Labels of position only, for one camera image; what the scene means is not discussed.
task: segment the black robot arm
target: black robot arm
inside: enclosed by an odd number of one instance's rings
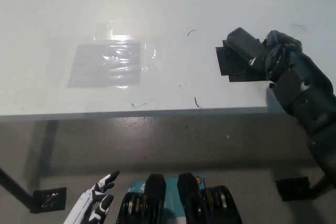
[[[237,28],[227,36],[226,45],[272,82],[270,88],[281,107],[310,136],[308,148],[326,174],[322,187],[328,181],[336,186],[336,97],[327,76],[302,52],[301,42],[273,30],[260,43]]]

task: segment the table surface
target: table surface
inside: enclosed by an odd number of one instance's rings
[[[220,74],[215,47],[237,27],[260,39],[276,29],[301,40],[336,83],[334,0],[0,5],[1,121],[272,111],[268,82]]]

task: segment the white robotic hand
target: white robotic hand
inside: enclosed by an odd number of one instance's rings
[[[103,224],[113,201],[113,195],[106,195],[104,193],[107,189],[114,186],[113,181],[115,181],[118,174],[119,171],[116,171],[107,175],[99,180],[91,189],[82,193],[64,224]],[[93,204],[97,202],[101,203],[92,211]]]

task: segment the concrete floor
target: concrete floor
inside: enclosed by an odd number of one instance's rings
[[[117,169],[105,223],[115,223],[131,183],[186,171],[227,186],[244,224],[336,223],[334,191],[298,202],[277,193],[275,179],[308,175],[314,183],[322,174],[285,114],[3,123],[0,136],[1,167],[25,189],[68,188],[65,211],[37,215],[0,188],[1,223],[63,223],[80,194]]]

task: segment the clear plastic sheet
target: clear plastic sheet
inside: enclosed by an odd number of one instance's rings
[[[148,69],[143,63],[144,59],[156,56],[155,47],[146,46],[144,38],[113,35],[112,32],[108,24],[98,24],[93,40],[78,45],[69,88],[128,87],[140,84],[141,72]]]

